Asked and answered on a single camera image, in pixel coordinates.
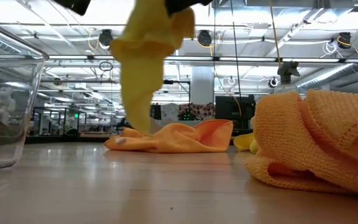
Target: column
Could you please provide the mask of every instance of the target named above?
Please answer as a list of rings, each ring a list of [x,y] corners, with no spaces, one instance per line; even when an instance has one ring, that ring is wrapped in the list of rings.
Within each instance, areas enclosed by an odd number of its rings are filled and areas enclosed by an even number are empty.
[[[205,105],[214,101],[213,67],[195,66],[191,74],[190,101]]]

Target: wooden floor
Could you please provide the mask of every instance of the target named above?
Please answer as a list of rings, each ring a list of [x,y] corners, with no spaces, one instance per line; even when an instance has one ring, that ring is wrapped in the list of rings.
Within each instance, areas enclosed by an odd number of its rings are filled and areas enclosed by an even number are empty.
[[[32,144],[0,170],[0,223],[358,223],[358,197],[278,189],[250,154],[148,154]]]

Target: ceiling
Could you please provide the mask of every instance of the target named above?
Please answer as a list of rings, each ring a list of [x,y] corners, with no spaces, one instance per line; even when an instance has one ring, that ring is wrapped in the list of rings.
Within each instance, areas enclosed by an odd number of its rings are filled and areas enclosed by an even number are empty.
[[[122,32],[129,14],[134,6],[134,0],[92,0],[84,16],[76,15],[60,5],[49,0],[30,0],[27,7],[19,4],[20,0],[0,0],[0,26],[26,41],[40,47],[50,55],[109,55],[107,49],[98,45],[97,38],[102,29],[111,29],[114,38]],[[211,6],[193,6],[196,15],[196,33],[208,30],[214,39],[214,47],[206,48],[199,45],[197,40],[186,39],[175,52],[176,56],[192,57],[277,57],[274,44],[274,32],[269,7],[238,6],[231,11],[225,8],[214,9]],[[284,37],[279,48],[280,57],[285,58],[358,58],[355,49],[341,49],[336,47],[336,39],[340,32],[354,34],[358,30],[358,10],[354,7],[339,10],[324,11],[312,7],[275,7],[275,26],[277,39]],[[61,102],[47,96],[61,96],[60,92],[47,90],[66,90],[65,98],[74,102],[105,103],[106,106],[120,102],[119,84],[120,66],[117,61],[109,61],[111,71],[102,71],[99,64],[102,60],[50,60],[45,65],[42,80],[88,80],[92,83],[62,83],[56,85],[42,82],[40,90],[46,100]],[[197,64],[173,62],[164,66],[164,79],[190,81],[193,68]],[[299,82],[302,78],[323,69],[325,64],[301,66]],[[240,77],[241,91],[269,92],[268,82],[271,78],[279,79],[278,64],[255,63],[240,65],[235,63],[217,63],[215,66],[215,92],[224,94],[224,90],[236,93],[238,77]],[[339,78],[327,85],[332,90],[351,91],[358,93],[358,71]],[[99,96],[85,96],[80,90],[105,91]],[[177,103],[188,101],[188,85],[164,85],[160,93],[156,93],[155,102]]]

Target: cloth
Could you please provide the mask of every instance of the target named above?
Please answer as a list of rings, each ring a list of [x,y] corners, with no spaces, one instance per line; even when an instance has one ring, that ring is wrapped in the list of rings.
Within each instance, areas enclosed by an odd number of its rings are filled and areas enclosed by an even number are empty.
[[[261,99],[251,176],[286,189],[358,194],[358,95],[310,90]]]
[[[179,49],[183,38],[194,37],[191,8],[168,16],[165,0],[137,0],[122,35],[110,51],[121,63],[121,93],[126,117],[138,131],[150,131],[153,93],[163,84],[163,58]]]
[[[259,150],[259,146],[253,133],[236,136],[233,139],[233,145],[239,152],[250,151],[251,153],[255,154]]]
[[[111,150],[155,153],[224,152],[232,130],[233,123],[227,120],[204,121],[195,128],[172,123],[151,136],[124,129],[121,136],[113,136],[104,145]]]
[[[189,103],[185,105],[179,105],[179,113],[184,113],[185,110],[190,110],[198,118],[213,118],[214,114],[214,104],[208,103],[206,105],[196,105],[194,103]]]

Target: yellow cloth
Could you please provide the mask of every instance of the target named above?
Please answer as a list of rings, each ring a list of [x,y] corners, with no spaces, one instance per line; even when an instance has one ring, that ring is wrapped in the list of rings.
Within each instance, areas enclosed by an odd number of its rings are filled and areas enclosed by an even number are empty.
[[[255,154],[259,149],[259,146],[255,140],[255,135],[253,133],[236,136],[233,140],[233,145],[239,152],[250,151],[251,153]]]
[[[225,152],[233,131],[232,121],[209,120],[190,126],[171,123],[160,131],[144,136],[130,128],[114,136],[104,145],[111,150],[145,151],[156,153]]]
[[[252,126],[253,177],[286,189],[358,194],[358,95],[310,90],[265,96]]]
[[[126,117],[138,131],[150,131],[153,93],[163,84],[163,58],[193,38],[194,12],[186,8],[168,17],[165,0],[137,0],[122,35],[110,51],[121,63],[121,93]]]

